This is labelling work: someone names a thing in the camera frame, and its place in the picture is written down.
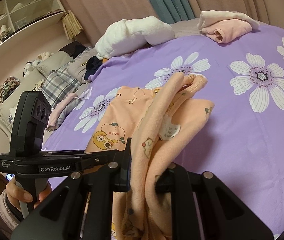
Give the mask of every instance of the pink fleece sleeve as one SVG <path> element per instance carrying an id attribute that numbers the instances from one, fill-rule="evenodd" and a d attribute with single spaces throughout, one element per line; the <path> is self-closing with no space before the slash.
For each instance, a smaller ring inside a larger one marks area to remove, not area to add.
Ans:
<path id="1" fill-rule="evenodd" d="M 17 227 L 19 221 L 8 208 L 5 197 L 6 190 L 0 196 L 0 230 L 10 238 L 12 231 Z"/>

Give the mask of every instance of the fingernail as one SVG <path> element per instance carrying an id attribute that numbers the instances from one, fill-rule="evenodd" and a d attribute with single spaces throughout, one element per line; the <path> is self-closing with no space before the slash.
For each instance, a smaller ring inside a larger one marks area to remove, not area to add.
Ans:
<path id="1" fill-rule="evenodd" d="M 30 193 L 24 193 L 23 198 L 28 202 L 32 202 L 33 200 L 33 197 Z"/>

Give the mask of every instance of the black cuff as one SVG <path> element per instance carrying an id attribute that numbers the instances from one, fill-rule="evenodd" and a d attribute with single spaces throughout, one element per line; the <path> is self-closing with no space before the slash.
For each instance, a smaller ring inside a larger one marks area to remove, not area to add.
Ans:
<path id="1" fill-rule="evenodd" d="M 15 206 L 11 204 L 11 202 L 8 200 L 7 195 L 5 195 L 5 201 L 6 201 L 8 208 L 13 213 L 13 215 L 21 222 L 23 220 L 22 212 L 19 211 Z"/>

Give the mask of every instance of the mattress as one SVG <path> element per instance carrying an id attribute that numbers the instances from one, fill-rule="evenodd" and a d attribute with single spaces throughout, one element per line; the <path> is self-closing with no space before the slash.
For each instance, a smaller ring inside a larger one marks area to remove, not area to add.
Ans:
<path id="1" fill-rule="evenodd" d="M 274 234 L 284 230 L 284 30 L 263 25 L 229 44 L 188 36 L 108 60 L 92 77 L 85 99 L 43 150 L 85 149 L 121 86 L 152 89 L 174 72 L 205 75 L 195 98 L 215 108 L 206 126 L 175 162 L 211 171 Z M 63 178 L 51 179 L 54 186 Z"/>

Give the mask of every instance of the camera lens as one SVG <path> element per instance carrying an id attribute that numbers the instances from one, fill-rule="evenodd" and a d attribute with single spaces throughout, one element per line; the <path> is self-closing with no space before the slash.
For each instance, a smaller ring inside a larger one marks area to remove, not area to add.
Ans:
<path id="1" fill-rule="evenodd" d="M 38 105 L 36 109 L 36 115 L 39 116 L 40 112 L 41 112 L 41 105 Z"/>
<path id="2" fill-rule="evenodd" d="M 43 111 L 42 111 L 42 120 L 44 120 L 44 119 L 45 119 L 45 115 L 46 115 L 46 110 L 45 110 L 45 109 L 43 109 Z"/>

